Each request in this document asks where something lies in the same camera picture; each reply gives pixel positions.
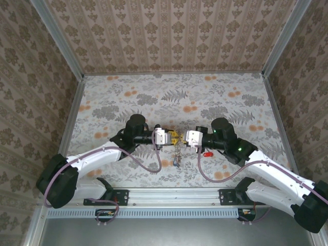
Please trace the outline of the floral table cover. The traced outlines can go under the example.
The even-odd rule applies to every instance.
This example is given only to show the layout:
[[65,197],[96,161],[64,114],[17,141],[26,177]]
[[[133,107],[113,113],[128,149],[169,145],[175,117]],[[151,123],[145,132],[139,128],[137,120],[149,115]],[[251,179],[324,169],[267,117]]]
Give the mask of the floral table cover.
[[[291,169],[259,73],[86,76],[84,80],[68,155],[105,144],[133,114],[143,115],[149,127],[160,124],[179,133],[210,127],[214,119],[224,117],[238,137]],[[173,166],[175,157],[179,167]],[[215,187],[224,178],[224,185],[233,187],[244,177],[255,177],[248,169],[233,177],[237,170],[218,152],[203,157],[198,167],[194,149],[170,146],[156,155],[147,145],[139,146],[130,158],[89,172],[85,179],[101,177],[115,187],[189,188]]]

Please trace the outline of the grey metal panel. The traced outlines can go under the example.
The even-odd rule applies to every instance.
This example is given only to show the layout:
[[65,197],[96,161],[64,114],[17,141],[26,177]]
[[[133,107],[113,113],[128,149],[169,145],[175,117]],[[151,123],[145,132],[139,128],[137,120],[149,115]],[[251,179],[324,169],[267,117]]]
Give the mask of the grey metal panel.
[[50,219],[40,246],[313,246],[307,231],[272,214],[256,224],[236,219]]

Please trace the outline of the wide aluminium mounting rail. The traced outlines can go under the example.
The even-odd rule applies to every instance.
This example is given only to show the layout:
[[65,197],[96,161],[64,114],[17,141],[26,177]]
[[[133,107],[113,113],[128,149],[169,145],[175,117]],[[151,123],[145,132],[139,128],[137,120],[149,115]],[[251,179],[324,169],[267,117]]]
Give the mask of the wide aluminium mounting rail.
[[[112,190],[129,190],[127,206],[120,207],[182,207],[182,206],[222,206],[219,200],[220,188],[112,188]],[[246,188],[232,188],[236,192],[245,192],[250,200],[265,203],[275,208],[290,208],[292,205],[300,206],[309,196],[310,191],[301,186],[288,186],[286,191],[268,187],[258,182],[253,182]],[[73,205],[83,205],[84,199],[75,199],[61,208]],[[114,201],[105,200],[109,206],[88,207],[113,207],[118,205]]]

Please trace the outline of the aluminium side rail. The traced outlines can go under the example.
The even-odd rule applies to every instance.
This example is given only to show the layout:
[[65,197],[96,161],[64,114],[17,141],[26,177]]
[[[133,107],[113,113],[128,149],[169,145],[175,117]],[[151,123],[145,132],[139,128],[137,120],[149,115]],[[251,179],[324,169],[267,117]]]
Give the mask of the aluminium side rail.
[[276,124],[277,124],[278,130],[279,130],[279,133],[280,133],[281,141],[282,141],[285,153],[286,153],[287,160],[290,163],[292,171],[294,171],[296,174],[299,174],[299,171],[298,171],[298,168],[297,168],[297,165],[295,162],[295,158],[293,156],[293,152],[290,147],[289,140],[288,140],[287,134],[285,132],[285,128],[284,128],[284,125],[283,125],[283,122],[282,122],[282,119],[281,119],[281,116],[280,116],[280,113],[279,113],[279,110],[278,110],[278,107],[277,107],[277,104],[275,101],[275,97],[274,97],[272,88],[270,86],[270,82],[267,77],[263,78],[263,82],[264,82],[264,85],[265,85],[265,88],[266,88],[266,91],[268,94],[268,98],[269,98],[269,101],[270,101],[270,104],[271,104],[271,107],[273,110],[273,114],[274,114]]
[[68,115],[67,123],[65,126],[65,130],[63,133],[63,137],[61,138],[60,146],[58,149],[58,154],[66,156],[68,153],[69,144],[72,138],[76,118],[79,112],[80,103],[83,97],[85,89],[85,80],[84,77],[78,82],[76,92],[73,98],[73,102],[71,105],[70,113]]

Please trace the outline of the thin aluminium frame bar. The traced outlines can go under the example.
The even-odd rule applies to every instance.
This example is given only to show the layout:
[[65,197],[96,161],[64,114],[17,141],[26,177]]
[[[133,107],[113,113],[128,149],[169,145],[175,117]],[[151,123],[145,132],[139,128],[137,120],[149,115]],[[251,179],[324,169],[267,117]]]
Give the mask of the thin aluminium frame bar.
[[112,75],[164,75],[164,74],[232,74],[232,73],[237,73],[237,74],[248,74],[248,73],[260,73],[262,74],[261,70],[238,70],[238,71],[233,71],[233,70],[228,70],[228,71],[157,71],[157,72],[114,72],[114,73],[85,73],[83,76],[112,76]]

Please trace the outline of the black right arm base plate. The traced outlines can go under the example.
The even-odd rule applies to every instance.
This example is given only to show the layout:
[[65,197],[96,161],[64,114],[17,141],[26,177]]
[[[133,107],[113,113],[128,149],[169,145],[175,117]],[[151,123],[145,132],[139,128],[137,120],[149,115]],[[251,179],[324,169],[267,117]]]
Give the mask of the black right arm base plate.
[[220,189],[219,200],[222,206],[263,206],[265,203],[254,202],[245,192],[238,193],[235,189]]

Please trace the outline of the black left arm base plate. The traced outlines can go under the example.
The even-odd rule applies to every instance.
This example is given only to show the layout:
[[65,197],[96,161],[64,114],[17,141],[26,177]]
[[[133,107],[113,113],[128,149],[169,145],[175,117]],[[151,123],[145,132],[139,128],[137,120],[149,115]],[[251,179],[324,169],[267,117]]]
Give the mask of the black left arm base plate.
[[[104,195],[98,200],[110,200],[116,202],[119,206],[127,206],[129,200],[129,190],[106,191]],[[109,206],[108,202],[91,201],[84,199],[83,205],[85,206]]]

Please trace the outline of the small wired connector board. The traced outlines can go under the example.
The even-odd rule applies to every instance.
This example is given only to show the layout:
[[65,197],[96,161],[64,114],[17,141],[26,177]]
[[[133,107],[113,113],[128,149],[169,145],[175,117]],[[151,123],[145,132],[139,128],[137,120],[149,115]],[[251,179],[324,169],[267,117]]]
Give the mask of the small wired connector board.
[[116,216],[116,209],[98,209],[95,211],[95,220],[98,224],[108,224]]
[[256,217],[256,211],[254,209],[238,209],[238,220],[239,221],[253,221]]

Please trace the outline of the aluminium frame post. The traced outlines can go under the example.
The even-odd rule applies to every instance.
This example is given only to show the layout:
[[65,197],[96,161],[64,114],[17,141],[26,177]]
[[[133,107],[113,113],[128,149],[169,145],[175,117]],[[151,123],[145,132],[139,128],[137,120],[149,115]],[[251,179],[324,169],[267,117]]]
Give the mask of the aluminium frame post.
[[84,72],[78,63],[73,50],[70,48],[69,43],[66,41],[64,32],[60,29],[50,9],[47,7],[45,0],[30,1],[44,22],[53,40],[57,44],[72,73],[76,79],[81,82],[84,77]]
[[273,46],[273,49],[263,66],[263,78],[268,78],[273,71],[288,42],[291,40],[298,24],[304,16],[307,8],[311,4],[311,1],[312,0],[297,0],[295,7],[293,8],[289,18],[282,28],[282,31],[280,32],[277,42]]

